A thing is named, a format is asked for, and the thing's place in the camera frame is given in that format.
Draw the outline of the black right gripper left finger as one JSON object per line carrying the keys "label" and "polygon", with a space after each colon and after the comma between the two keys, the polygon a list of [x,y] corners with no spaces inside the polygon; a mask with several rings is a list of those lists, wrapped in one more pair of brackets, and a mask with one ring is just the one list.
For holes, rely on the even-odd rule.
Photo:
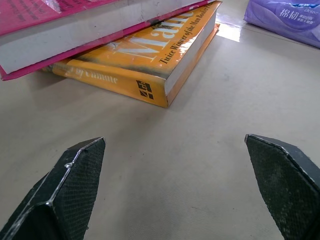
{"label": "black right gripper left finger", "polygon": [[2,240],[82,240],[98,194],[105,139],[66,149],[26,194],[2,230]]}

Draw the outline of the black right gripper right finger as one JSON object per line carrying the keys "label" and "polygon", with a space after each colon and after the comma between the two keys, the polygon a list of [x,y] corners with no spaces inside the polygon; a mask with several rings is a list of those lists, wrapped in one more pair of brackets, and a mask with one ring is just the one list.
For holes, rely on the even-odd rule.
{"label": "black right gripper right finger", "polygon": [[320,169],[297,146],[247,134],[260,194],[286,240],[320,238]]}

